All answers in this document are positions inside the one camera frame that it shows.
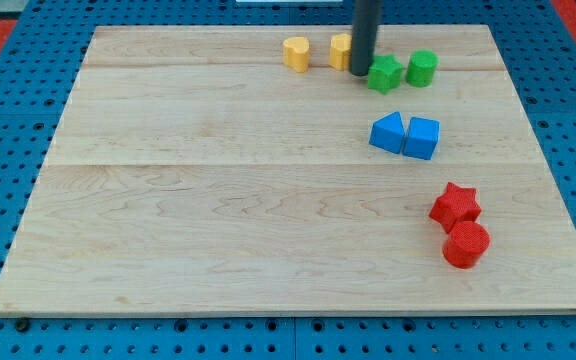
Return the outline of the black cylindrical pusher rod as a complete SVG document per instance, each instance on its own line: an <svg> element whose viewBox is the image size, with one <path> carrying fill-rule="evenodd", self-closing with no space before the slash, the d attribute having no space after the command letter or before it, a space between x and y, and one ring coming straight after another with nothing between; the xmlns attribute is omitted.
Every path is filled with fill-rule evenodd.
<svg viewBox="0 0 576 360"><path fill-rule="evenodd" d="M349 60L352 75L366 76L373 63L382 5L382 0L354 1Z"/></svg>

